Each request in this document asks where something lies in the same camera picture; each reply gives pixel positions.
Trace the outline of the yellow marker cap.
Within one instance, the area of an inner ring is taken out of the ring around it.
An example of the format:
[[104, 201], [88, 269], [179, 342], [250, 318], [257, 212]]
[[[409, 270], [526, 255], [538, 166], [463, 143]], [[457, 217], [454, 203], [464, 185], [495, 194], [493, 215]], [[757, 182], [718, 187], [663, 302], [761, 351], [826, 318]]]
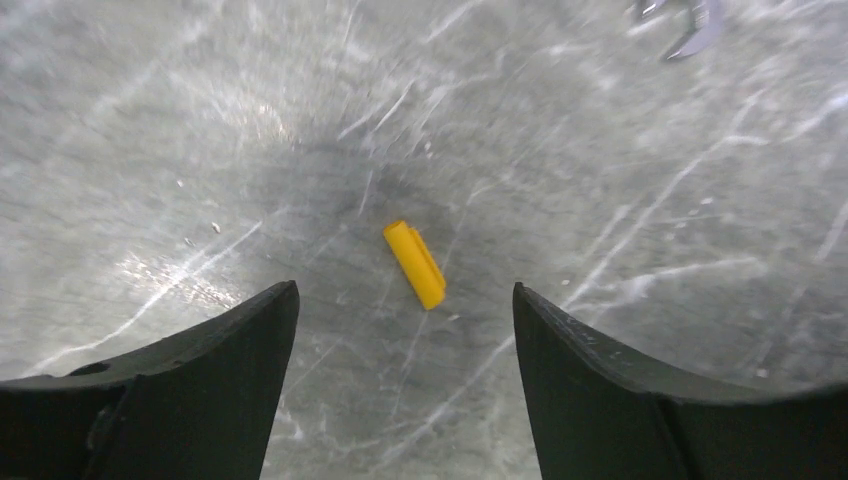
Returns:
[[400, 220], [386, 226], [383, 236], [422, 307], [440, 305], [447, 283], [420, 233]]

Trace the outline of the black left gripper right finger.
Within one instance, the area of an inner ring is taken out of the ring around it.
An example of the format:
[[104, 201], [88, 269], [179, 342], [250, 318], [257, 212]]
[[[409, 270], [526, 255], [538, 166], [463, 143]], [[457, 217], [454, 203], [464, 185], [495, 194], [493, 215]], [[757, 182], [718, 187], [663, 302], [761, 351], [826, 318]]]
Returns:
[[648, 356], [525, 287], [513, 323], [545, 479], [843, 479], [847, 389], [792, 395]]

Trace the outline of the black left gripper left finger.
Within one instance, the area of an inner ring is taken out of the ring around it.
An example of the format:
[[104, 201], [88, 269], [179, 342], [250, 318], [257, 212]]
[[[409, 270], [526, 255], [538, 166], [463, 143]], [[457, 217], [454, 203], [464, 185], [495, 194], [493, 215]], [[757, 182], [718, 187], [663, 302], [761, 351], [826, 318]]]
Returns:
[[280, 282], [64, 376], [1, 385], [5, 479], [257, 479], [299, 313]]

